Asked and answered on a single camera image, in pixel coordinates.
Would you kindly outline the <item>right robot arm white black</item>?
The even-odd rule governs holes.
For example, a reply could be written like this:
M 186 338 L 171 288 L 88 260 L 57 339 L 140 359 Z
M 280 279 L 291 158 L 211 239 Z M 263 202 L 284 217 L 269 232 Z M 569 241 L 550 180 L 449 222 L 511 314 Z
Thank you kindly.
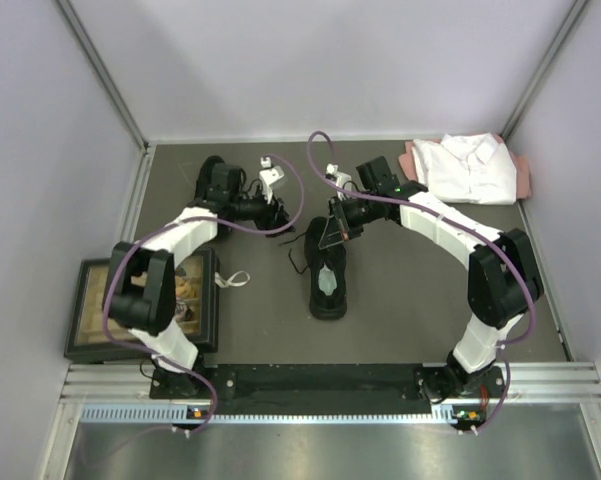
M 421 391 L 433 402 L 467 396 L 478 389 L 509 332 L 524 314 L 536 314 L 543 295 L 537 262 L 527 234 L 482 225 L 439 200 L 417 181 L 402 183 L 383 157 L 357 168 L 364 189 L 351 186 L 349 175 L 335 164 L 325 170 L 337 194 L 319 241 L 333 250 L 359 237 L 365 225 L 390 220 L 416 232 L 458 260 L 468 273 L 471 318 L 449 353 L 442 371 L 421 380 Z

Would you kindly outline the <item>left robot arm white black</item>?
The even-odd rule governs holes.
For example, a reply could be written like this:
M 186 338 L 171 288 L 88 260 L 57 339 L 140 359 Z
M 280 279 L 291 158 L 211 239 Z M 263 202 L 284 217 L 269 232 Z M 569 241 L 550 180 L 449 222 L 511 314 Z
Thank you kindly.
M 173 373 L 172 384 L 185 396 L 200 394 L 207 374 L 199 349 L 178 322 L 188 308 L 178 304 L 176 269 L 221 231 L 242 222 L 268 237 L 292 230 L 274 193 L 284 181 L 283 169 L 264 157 L 256 191 L 249 194 L 243 169 L 211 156 L 200 169 L 193 199 L 173 221 L 135 243 L 120 242 L 111 252 L 104 320 L 137 338 L 158 368 Z

